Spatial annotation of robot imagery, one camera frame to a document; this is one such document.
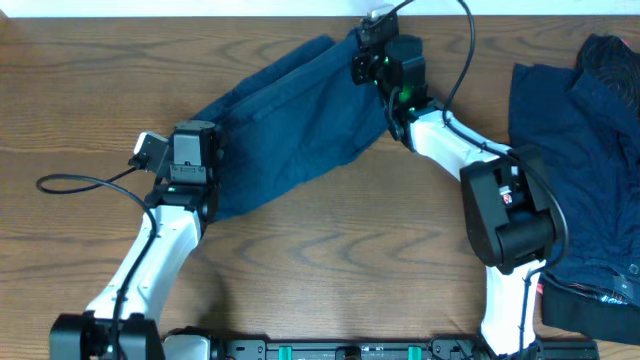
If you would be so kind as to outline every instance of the green led light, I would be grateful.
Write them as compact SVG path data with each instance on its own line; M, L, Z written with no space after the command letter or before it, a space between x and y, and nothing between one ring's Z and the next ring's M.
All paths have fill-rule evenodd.
M398 95L398 100L400 100L400 102L406 102L410 98L411 98L411 92L409 91L403 91Z

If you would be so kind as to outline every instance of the folded cloth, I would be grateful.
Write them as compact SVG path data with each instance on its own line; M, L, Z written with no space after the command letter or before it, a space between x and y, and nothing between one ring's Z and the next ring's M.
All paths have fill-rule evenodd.
M610 306L640 306L640 122L635 109L587 71L516 65L509 135L514 147L538 145L567 218L569 255L551 274L611 294L602 302L620 298ZM607 324L594 325L602 329L598 334L569 330L605 339L600 334L607 336ZM609 340L640 342L640 332L631 335Z
M227 137L215 220L242 215L354 161L387 128L373 84L356 86L355 31L318 37L243 80L193 119Z
M640 119L640 54L620 38L589 36L578 55L576 68L607 85Z

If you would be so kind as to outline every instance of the white plastic casing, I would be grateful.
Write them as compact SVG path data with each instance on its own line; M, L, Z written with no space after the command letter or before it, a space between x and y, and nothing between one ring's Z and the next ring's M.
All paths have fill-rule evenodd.
M142 149L142 145L144 145L144 141L147 138L147 136L152 136L164 143L169 142L169 140L167 140L164 136L162 135L158 135L156 133L154 133L153 131L143 131L140 133L140 135L138 136L138 141L136 141L136 146L133 147L133 153L134 154L138 154L140 152L140 150Z
M143 314L156 323L176 281L178 272L191 250L200 241L198 214L182 206L158 206L151 209L158 224L158 235L135 272L126 292L120 319ZM137 239L109 285L87 306L96 319L111 319L118 289L149 238L151 221L145 214Z
M510 149L506 145L489 141L462 125L451 112L447 115L451 119L452 126L479 143L486 142L491 148L501 152L507 152ZM420 116L410 125L409 131L416 152L431 158L458 180L460 180L461 168L476 161L487 162L497 158L496 155L482 151L451 131L445 126L442 111L439 110Z
M209 360L211 343L198 335L171 335L162 343L167 360Z
M487 305L480 332L496 355L511 355L520 349L520 323L524 301L524 279L531 270L544 266L545 261L520 265L510 275L495 267L487 267ZM540 274L531 277L527 294L527 314L524 323L523 349L536 340L533 313Z

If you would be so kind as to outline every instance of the wood grain surface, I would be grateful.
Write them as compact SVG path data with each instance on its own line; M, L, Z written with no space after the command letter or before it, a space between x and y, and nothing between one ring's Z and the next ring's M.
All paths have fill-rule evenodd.
M106 178L138 134L168 134L243 78L355 18L13 19L0 33L0 358L44 359L58 314L80 313L137 235L141 212L108 190L52 197L52 172ZM515 62L572 66L592 32L640 49L637 17L479 17L476 57L453 110L508 140ZM463 17L403 18L424 39L441 98L468 48ZM150 174L120 182L139 195ZM210 227L160 322L272 338L418 338L473 333L484 269L465 238L459 186L384 136L338 168ZM543 336L575 336L537 324ZM640 348L600 343L605 359Z
M4 35L4 29L8 21L9 21L9 18L4 12L2 12L2 9L0 9L0 40L2 40L2 37Z

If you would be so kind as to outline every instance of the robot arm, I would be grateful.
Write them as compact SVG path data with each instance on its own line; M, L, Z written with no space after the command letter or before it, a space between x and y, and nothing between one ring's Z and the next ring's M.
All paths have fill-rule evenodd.
M140 257L152 228L145 214L135 242L105 289L82 315L63 314L54 323L49 337L52 359L112 358L113 341L127 359L165 358L156 324L182 264L216 214L219 143L215 125L197 120L177 124L172 142L152 132L140 134L129 164L157 175L144 200L157 225L156 236ZM129 274L131 280L125 283ZM119 291L124 301L115 312ZM114 313L119 313L115 340ZM211 343L194 340L189 351L208 354Z
M491 143L473 130L460 124L457 119L453 118L452 114L449 114L447 118L451 120L452 126L455 126L456 129L478 143L490 143L489 146L493 149L498 149L504 153L510 150L508 146ZM500 161L497 155L481 150L445 126L441 110L433 110L420 116L409 125L408 132L414 150L418 154L435 161L458 180L461 180L461 174L465 174L461 170L467 166L476 163L479 163L479 166L486 166L485 164ZM513 169L511 175L517 175L517 169ZM513 203L511 189L502 188L500 190L498 188L498 191L495 190L493 188L493 197L496 203L502 202L504 206ZM465 207L470 206L471 204L465 203ZM477 237L473 236L473 233L469 234L469 236L470 241L478 241ZM474 250L483 251L481 246ZM513 355L519 351L520 322L524 306L524 279L530 271L544 266L544 264L544 259L534 259L513 268L510 274L501 272L496 266L486 266L486 308L480 333L494 354ZM533 315L538 279L539 274L534 275L528 285L527 317L523 335L524 348L528 348L536 339L533 330Z
M362 52L352 62L354 83L374 82L385 102L394 139L461 182L467 235L487 269L486 310L480 328L484 342L496 357L518 353L521 336L522 349L527 349L535 341L539 274L527 285L525 279L550 257L561 232L560 221L530 174L495 152L517 158L544 178L540 157L532 148L514 150L493 143L450 112L443 116L443 106L427 96L422 40L399 33L394 11L363 19L359 35ZM483 150L487 147L494 151ZM523 308L526 317L521 329Z

